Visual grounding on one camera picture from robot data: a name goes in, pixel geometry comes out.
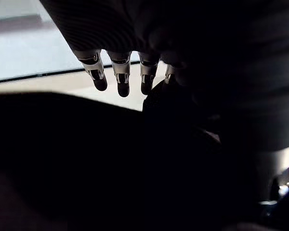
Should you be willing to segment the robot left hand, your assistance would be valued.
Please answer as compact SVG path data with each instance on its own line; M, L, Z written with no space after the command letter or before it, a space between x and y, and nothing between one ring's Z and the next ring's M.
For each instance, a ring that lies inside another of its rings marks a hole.
M207 162L211 177L267 201L289 149L289 0L44 0L74 55L138 51L174 69L144 150L167 172Z

